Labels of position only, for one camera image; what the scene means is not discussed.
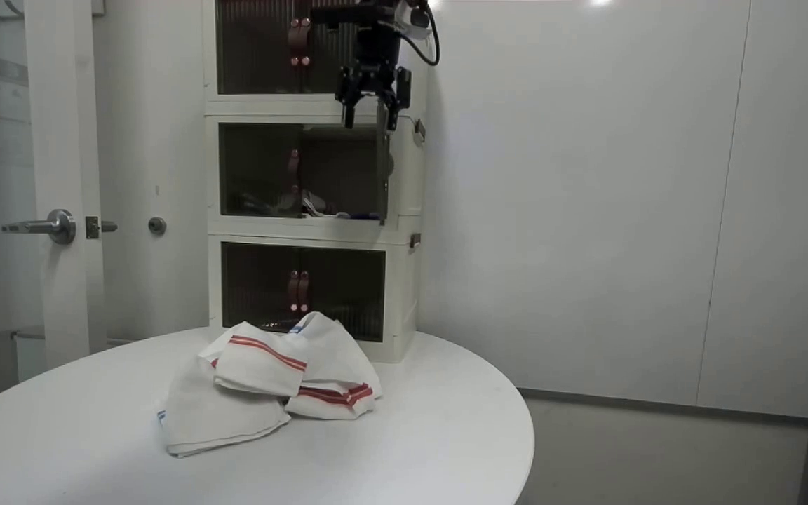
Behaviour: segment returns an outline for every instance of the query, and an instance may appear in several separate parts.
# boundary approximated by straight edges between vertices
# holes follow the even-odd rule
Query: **cabinet door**
[[[374,128],[305,127],[301,147],[305,197],[325,214],[382,218],[376,149]]]
[[[357,0],[311,0],[312,7],[352,6]],[[353,23],[339,25],[337,32],[330,33],[326,25],[315,25],[311,30],[310,58],[304,68],[305,93],[336,93],[339,84],[339,68],[353,67],[357,26]]]
[[[302,249],[301,275],[309,279],[310,310],[340,321],[356,339],[382,341],[385,252]]]
[[[224,326],[243,321],[287,332],[301,318],[292,310],[299,275],[300,249],[251,243],[221,244]]]
[[[295,0],[215,0],[217,92],[300,93],[301,71],[290,64]]]
[[[299,125],[220,125],[223,215],[300,217],[301,132]]]

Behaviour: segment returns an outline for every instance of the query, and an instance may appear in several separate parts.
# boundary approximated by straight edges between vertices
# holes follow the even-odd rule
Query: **white table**
[[[155,412],[173,371],[219,330],[171,333],[74,361],[0,394],[0,504],[510,505],[534,432],[487,361],[417,333],[377,364],[384,397],[357,421],[294,418],[266,438],[185,459]]]

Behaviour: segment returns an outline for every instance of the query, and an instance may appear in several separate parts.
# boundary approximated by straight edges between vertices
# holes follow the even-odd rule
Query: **storage cabinet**
[[[413,75],[397,131],[369,98],[346,129],[333,95],[356,27],[305,18],[357,0],[202,1],[211,324],[287,332],[320,311],[373,361],[400,361],[416,330],[426,65],[401,49]]]
[[[356,27],[311,25],[311,7],[356,0],[216,0],[220,95],[334,93],[339,68],[354,60]]]

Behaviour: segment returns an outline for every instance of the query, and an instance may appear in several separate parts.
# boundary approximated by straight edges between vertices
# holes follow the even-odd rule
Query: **door lever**
[[[67,245],[74,242],[76,222],[70,212],[64,210],[64,208],[56,208],[49,212],[47,220],[19,221],[4,224],[2,233],[48,234],[48,238],[52,239],[52,242]]]

